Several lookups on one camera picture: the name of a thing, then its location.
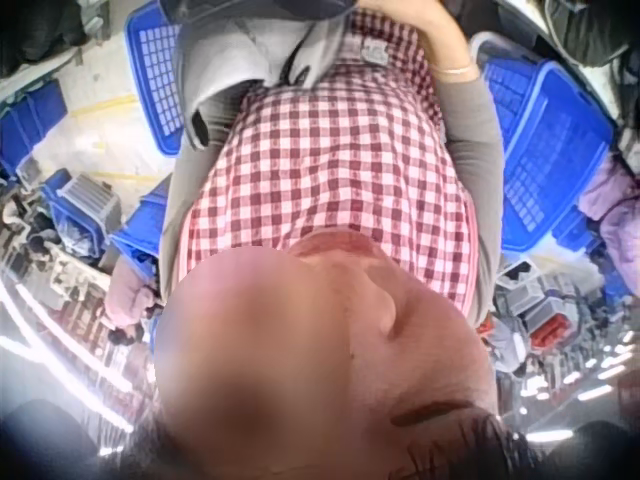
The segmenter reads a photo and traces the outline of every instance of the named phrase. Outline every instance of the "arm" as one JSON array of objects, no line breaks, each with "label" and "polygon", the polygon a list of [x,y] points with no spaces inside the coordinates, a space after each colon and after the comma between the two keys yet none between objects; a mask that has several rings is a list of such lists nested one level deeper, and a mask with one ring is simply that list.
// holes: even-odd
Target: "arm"
[{"label": "arm", "polygon": [[486,316],[500,263],[504,152],[493,99],[471,58],[464,34],[437,0],[361,0],[420,32],[458,178],[476,209],[479,235],[477,292],[470,318]]}]

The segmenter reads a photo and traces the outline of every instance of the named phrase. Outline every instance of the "woman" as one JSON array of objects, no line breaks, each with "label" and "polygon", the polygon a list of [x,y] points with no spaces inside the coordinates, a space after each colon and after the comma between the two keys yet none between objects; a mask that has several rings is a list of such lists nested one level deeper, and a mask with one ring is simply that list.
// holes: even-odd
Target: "woman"
[{"label": "woman", "polygon": [[354,16],[314,91],[245,100],[184,221],[157,329],[159,430],[137,445],[162,454],[133,448],[123,465],[220,479],[531,466],[495,418],[474,331],[500,253],[491,97],[439,2],[361,6],[375,12]]}]

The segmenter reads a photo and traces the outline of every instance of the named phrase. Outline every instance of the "hand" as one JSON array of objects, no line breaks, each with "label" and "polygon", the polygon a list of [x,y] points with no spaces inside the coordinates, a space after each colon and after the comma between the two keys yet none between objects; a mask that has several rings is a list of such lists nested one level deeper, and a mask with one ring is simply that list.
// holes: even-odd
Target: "hand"
[{"label": "hand", "polygon": [[440,0],[360,0],[359,5],[421,30],[434,21],[451,19]]}]

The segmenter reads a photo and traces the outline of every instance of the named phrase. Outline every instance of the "yellow line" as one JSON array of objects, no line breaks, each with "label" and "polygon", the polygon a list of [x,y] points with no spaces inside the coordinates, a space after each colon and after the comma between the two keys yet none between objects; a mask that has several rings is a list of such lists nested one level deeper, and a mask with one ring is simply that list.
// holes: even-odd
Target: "yellow line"
[{"label": "yellow line", "polygon": [[69,115],[72,117],[81,117],[83,115],[89,115],[91,113],[102,112],[104,110],[109,110],[112,108],[118,107],[129,107],[132,105],[138,104],[138,97],[136,95],[124,95],[122,97],[113,98],[111,100],[107,100],[105,102],[96,103],[94,105],[90,105],[88,107],[79,108],[78,110],[74,110]]},{"label": "yellow line", "polygon": [[130,175],[127,173],[112,172],[87,172],[88,175],[97,178],[105,178],[109,180],[121,180],[135,183],[159,183],[165,179],[165,176],[155,175]]}]

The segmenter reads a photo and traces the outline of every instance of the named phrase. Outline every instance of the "red checkered shirt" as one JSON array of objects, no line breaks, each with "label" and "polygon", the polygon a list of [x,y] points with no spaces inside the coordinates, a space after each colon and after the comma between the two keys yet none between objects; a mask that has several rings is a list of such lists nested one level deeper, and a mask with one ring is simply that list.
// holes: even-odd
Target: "red checkered shirt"
[{"label": "red checkered shirt", "polygon": [[[387,66],[362,60],[371,38],[387,43]],[[247,96],[186,217],[178,280],[222,250],[286,250],[313,231],[344,227],[375,240],[467,315],[478,263],[475,213],[441,125],[417,32],[357,13],[316,88]]]}]

